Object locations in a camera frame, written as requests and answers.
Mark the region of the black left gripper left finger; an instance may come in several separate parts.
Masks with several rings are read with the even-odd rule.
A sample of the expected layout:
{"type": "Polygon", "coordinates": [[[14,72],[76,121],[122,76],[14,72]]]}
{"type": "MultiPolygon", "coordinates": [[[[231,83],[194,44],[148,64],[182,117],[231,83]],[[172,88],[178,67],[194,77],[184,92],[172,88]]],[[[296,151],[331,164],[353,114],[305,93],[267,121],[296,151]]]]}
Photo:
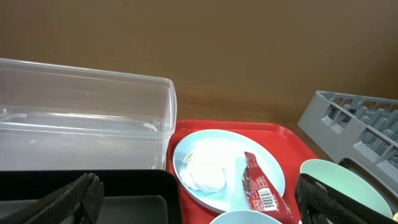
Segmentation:
{"type": "Polygon", "coordinates": [[[104,185],[94,173],[41,198],[1,219],[1,224],[96,224],[104,199],[104,185]]]}

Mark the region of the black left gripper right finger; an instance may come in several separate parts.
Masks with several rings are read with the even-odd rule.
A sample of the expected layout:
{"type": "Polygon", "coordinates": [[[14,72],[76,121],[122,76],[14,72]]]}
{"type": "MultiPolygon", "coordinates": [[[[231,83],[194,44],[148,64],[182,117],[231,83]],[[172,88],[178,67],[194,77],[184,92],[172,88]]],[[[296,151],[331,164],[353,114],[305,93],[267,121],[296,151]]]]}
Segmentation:
{"type": "Polygon", "coordinates": [[[397,224],[308,174],[299,175],[295,200],[302,224],[397,224]]]}

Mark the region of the mint green bowl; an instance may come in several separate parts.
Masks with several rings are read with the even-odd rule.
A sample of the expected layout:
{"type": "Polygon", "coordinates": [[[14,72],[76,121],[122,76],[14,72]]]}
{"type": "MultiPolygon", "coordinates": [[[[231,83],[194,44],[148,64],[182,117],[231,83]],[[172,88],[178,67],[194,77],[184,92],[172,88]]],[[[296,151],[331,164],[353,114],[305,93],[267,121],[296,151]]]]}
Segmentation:
{"type": "Polygon", "coordinates": [[[338,164],[321,159],[310,159],[301,165],[300,173],[308,174],[374,211],[393,218],[387,202],[374,187],[354,172],[338,164]]]}

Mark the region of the red snack wrapper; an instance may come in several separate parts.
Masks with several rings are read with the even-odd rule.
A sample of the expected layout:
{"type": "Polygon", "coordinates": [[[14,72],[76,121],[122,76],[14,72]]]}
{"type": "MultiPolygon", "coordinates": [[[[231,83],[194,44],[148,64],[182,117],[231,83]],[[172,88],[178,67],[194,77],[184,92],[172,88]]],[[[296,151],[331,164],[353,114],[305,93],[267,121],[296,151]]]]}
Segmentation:
{"type": "Polygon", "coordinates": [[[250,209],[271,216],[280,222],[291,220],[293,216],[289,206],[262,171],[255,155],[250,152],[245,152],[244,155],[247,166],[242,182],[250,209]]]}

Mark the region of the light blue bowl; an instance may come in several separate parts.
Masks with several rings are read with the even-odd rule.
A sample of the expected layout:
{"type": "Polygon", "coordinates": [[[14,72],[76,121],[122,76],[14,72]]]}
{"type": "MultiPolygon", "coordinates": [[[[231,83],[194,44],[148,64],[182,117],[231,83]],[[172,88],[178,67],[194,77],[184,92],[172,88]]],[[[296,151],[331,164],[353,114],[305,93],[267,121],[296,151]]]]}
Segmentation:
{"type": "Polygon", "coordinates": [[[264,213],[254,210],[234,210],[217,216],[210,224],[282,224],[264,213]]]}

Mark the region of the light blue plate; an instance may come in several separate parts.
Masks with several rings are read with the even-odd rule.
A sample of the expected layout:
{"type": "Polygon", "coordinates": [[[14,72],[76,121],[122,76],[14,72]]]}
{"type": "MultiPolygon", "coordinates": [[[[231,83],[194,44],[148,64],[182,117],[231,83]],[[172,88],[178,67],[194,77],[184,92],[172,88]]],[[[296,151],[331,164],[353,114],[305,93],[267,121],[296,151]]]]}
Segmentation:
{"type": "Polygon", "coordinates": [[[175,147],[170,163],[179,181],[182,180],[181,171],[187,168],[183,159],[192,151],[202,152],[206,160],[223,166],[226,185],[219,192],[204,193],[182,183],[183,189],[194,201],[213,212],[223,213],[249,208],[242,183],[247,166],[245,152],[255,155],[260,168],[278,193],[285,193],[285,176],[276,158],[260,144],[241,134],[206,129],[184,137],[175,147]]]}

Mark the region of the white napkin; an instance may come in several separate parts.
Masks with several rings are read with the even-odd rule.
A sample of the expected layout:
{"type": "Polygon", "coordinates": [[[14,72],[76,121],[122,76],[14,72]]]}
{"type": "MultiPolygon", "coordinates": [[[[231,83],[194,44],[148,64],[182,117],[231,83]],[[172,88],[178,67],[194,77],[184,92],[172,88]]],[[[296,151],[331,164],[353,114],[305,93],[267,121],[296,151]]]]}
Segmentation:
{"type": "Polygon", "coordinates": [[[180,178],[192,190],[211,194],[219,192],[226,185],[220,153],[194,149],[184,157],[183,163],[186,168],[180,171],[180,178]]]}

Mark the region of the yellow plastic cup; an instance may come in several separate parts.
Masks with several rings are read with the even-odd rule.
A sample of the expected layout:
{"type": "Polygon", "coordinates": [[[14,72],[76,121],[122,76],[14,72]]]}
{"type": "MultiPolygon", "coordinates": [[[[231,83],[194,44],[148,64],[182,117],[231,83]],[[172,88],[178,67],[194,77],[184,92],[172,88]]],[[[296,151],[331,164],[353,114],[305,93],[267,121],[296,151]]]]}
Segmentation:
{"type": "Polygon", "coordinates": [[[396,213],[396,214],[393,216],[393,220],[396,221],[396,222],[398,222],[398,213],[396,213]]]}

